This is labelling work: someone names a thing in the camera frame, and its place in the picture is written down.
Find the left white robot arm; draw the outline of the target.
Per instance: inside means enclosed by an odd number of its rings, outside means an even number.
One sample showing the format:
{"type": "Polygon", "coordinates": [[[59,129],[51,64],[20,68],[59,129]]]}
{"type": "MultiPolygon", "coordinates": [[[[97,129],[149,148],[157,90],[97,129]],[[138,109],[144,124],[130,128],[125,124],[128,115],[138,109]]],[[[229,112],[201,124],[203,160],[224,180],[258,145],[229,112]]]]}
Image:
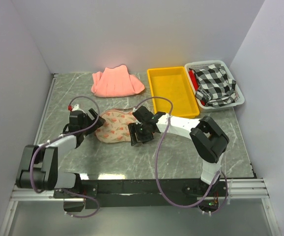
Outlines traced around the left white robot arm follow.
{"type": "Polygon", "coordinates": [[[58,138],[44,144],[24,147],[16,176],[16,186],[38,192],[64,188],[71,197],[80,196],[83,191],[80,175],[61,172],[58,160],[78,148],[85,136],[94,133],[105,122],[105,119],[93,109],[89,109],[89,113],[81,109],[71,111],[69,122],[58,138]]]}

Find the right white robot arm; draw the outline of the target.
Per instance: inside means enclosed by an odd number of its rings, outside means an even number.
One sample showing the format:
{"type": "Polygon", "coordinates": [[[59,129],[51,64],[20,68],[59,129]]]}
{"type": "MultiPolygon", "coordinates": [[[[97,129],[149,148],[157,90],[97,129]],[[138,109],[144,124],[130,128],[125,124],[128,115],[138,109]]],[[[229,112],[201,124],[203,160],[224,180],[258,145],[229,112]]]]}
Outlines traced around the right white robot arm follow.
{"type": "Polygon", "coordinates": [[[229,138],[212,117],[190,119],[165,112],[153,114],[145,106],[135,110],[133,116],[136,121],[128,124],[132,146],[152,141],[154,133],[169,133],[192,140],[203,159],[201,193],[211,196],[216,192],[216,181],[221,174],[221,160],[229,144],[229,138]]]}

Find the pink mesh laundry bag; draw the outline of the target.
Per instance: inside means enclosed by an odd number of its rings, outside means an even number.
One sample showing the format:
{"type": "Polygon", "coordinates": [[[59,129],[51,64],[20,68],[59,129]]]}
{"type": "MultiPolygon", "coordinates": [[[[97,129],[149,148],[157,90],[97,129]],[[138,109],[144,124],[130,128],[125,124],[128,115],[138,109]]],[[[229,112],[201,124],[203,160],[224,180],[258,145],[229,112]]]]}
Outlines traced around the pink mesh laundry bag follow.
{"type": "Polygon", "coordinates": [[[96,138],[107,144],[131,142],[128,125],[135,123],[133,111],[107,110],[100,115],[105,122],[95,131],[96,138]]]}

